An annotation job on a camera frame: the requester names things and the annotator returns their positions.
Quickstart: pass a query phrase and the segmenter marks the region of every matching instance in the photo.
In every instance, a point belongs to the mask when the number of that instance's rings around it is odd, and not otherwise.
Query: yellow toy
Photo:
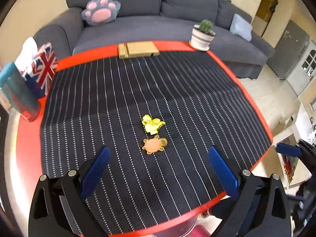
[[[143,150],[147,150],[147,154],[150,155],[156,151],[164,151],[164,147],[167,145],[167,139],[160,138],[159,135],[155,135],[152,139],[144,139],[145,145],[142,147]]]
[[[149,115],[143,116],[142,123],[145,126],[146,132],[150,134],[157,134],[160,127],[165,124],[164,121],[158,118],[151,119]]]

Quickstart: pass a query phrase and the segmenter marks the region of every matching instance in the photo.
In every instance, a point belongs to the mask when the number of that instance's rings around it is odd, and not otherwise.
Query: potted cactus
[[[194,25],[190,46],[200,51],[207,51],[210,42],[214,39],[215,32],[211,30],[213,23],[209,20],[202,20],[200,25]]]

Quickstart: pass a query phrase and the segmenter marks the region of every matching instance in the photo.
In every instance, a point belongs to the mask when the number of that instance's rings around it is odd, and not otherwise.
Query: union jack flag
[[[49,42],[40,47],[32,62],[32,67],[28,67],[23,74],[26,83],[32,86],[29,88],[35,91],[34,88],[37,89],[34,86],[36,81],[38,87],[41,89],[37,90],[37,98],[48,95],[57,65],[52,44]]]

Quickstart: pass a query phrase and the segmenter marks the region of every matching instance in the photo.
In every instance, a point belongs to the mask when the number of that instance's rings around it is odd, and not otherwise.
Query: red table edge
[[[180,41],[154,41],[154,44],[160,51],[195,51],[194,48],[190,47],[186,42]],[[212,57],[216,63],[226,72],[226,74],[234,81],[236,85],[241,89],[248,102],[254,108],[258,115],[265,131],[268,134],[270,141],[272,142],[272,133],[262,116],[260,110],[257,108],[255,102],[239,82],[234,73],[211,51],[207,51],[208,55]],[[90,62],[92,60],[108,58],[112,56],[118,56],[118,45],[110,45],[106,47],[100,47],[93,50],[85,51],[80,54],[76,54],[58,62],[56,71],[67,69],[78,64]],[[16,138],[16,164],[18,172],[21,177],[21,182],[25,183],[26,193],[29,196],[29,206],[33,198],[33,193],[37,185],[37,181],[40,175],[42,175],[41,157],[40,157],[40,135],[34,133],[40,133],[40,126],[44,116],[46,97],[39,100],[41,103],[41,111],[38,117],[33,122],[27,122],[22,116],[19,120],[18,132]],[[258,163],[267,154],[267,151],[261,156],[261,158],[252,166],[250,170],[253,170]],[[225,192],[220,193],[217,197],[213,198],[209,202],[203,204],[200,207],[193,209],[190,212],[183,214],[180,217],[172,219],[170,221],[161,223],[156,226],[152,226],[146,229],[137,230],[135,232],[114,234],[115,237],[138,237],[148,235],[156,232],[160,232],[178,225],[200,213],[214,206],[220,199],[225,197]]]

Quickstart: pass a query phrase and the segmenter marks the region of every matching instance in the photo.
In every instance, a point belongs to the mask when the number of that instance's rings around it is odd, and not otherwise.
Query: cactus
[[[210,20],[202,20],[198,30],[203,32],[204,34],[208,34],[213,26],[212,21]]]

